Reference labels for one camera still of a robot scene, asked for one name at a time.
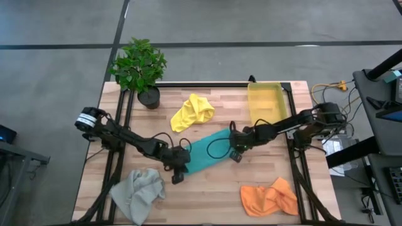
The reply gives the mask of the teal microfiber towel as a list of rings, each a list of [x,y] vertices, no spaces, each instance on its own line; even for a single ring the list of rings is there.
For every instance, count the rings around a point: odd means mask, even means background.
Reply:
[[[187,175],[202,171],[227,159],[232,151],[229,134],[229,128],[225,128],[187,146],[187,149],[191,148],[191,161],[186,164]]]

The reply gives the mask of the yellow translucent plastic bin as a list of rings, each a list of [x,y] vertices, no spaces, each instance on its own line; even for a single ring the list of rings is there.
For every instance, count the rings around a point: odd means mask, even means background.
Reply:
[[[274,124],[288,117],[280,83],[249,83],[247,102],[252,124],[258,119]]]

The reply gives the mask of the yellow microfiber towel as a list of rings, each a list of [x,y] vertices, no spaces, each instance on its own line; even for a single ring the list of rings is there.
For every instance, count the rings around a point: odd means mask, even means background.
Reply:
[[[215,108],[206,97],[190,94],[182,107],[170,120],[173,132],[182,132],[193,124],[203,124],[211,120],[215,114]]]

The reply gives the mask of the orange microfiber towel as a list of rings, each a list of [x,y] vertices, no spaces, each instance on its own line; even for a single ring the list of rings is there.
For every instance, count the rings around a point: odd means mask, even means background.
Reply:
[[[290,184],[281,177],[269,187],[243,185],[240,196],[243,208],[250,217],[264,217],[278,211],[298,215],[298,199]]]

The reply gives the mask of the grey microfiber towel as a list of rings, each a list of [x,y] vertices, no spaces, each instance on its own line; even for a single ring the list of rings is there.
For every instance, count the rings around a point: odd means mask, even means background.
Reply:
[[[110,192],[114,203],[132,223],[142,226],[157,198],[165,199],[165,182],[158,170],[132,170]]]

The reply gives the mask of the black plant pot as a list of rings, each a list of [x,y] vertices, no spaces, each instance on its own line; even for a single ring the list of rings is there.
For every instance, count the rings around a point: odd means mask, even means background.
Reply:
[[[160,90],[157,87],[148,87],[147,91],[140,92],[137,97],[148,109],[156,109],[160,105]]]

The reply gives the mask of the green leafy plant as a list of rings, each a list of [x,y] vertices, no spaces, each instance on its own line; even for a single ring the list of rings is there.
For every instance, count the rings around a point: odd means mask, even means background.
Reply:
[[[121,90],[147,92],[158,79],[163,78],[167,68],[165,54],[151,45],[148,39],[131,38],[128,45],[121,48],[109,67]]]

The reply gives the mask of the black desk leg beam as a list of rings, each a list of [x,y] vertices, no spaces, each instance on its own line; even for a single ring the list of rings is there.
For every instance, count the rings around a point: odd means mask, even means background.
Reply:
[[[337,167],[353,160],[363,158],[368,154],[378,154],[379,146],[374,136],[359,141],[348,148],[337,151],[326,157],[329,168]]]

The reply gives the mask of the black desk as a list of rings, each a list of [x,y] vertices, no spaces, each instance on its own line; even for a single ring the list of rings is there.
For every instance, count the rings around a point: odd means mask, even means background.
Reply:
[[[402,122],[377,118],[378,111],[366,100],[367,97],[391,100],[391,85],[383,81],[369,80],[364,71],[355,71],[352,76],[380,152],[390,156],[402,156]]]

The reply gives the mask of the dark tablet with blue screen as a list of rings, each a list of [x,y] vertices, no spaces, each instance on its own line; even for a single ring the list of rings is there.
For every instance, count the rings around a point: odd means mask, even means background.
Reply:
[[[402,105],[397,105],[384,109],[376,113],[378,119],[385,119],[389,121],[402,122]]]

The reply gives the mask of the grey metal cart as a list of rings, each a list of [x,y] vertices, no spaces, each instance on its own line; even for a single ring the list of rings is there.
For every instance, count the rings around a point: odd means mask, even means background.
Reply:
[[[40,164],[48,164],[50,157],[4,142],[0,142],[0,153],[6,156],[4,163],[12,161],[14,158],[21,162],[15,173],[9,169],[9,174],[6,178],[8,190],[5,196],[0,200],[0,226],[8,226],[22,188],[23,177],[27,174],[31,161],[38,161]]]

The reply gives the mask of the black keyboard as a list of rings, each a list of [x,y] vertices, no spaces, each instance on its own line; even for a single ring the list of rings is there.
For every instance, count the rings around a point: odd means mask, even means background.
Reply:
[[[402,167],[385,168],[385,173],[395,202],[402,205]]]

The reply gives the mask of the black pole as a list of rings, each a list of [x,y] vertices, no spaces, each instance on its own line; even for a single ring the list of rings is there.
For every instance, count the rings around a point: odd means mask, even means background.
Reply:
[[[380,76],[388,72],[394,66],[402,62],[402,49],[399,49],[396,53],[385,59],[378,66],[366,73],[366,77],[369,80],[376,81]]]

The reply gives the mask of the teal box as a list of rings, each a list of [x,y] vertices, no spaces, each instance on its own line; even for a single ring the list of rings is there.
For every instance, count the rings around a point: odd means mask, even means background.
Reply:
[[[397,78],[402,76],[402,70],[392,70],[392,71],[388,71],[384,77],[383,77],[383,81],[385,83],[391,83],[394,80],[396,80]]]

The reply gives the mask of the black device with blue light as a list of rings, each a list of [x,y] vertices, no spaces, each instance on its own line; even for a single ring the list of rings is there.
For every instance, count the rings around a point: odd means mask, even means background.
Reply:
[[[0,141],[8,144],[14,143],[14,140],[16,139],[17,132],[5,127],[3,125],[0,125]]]

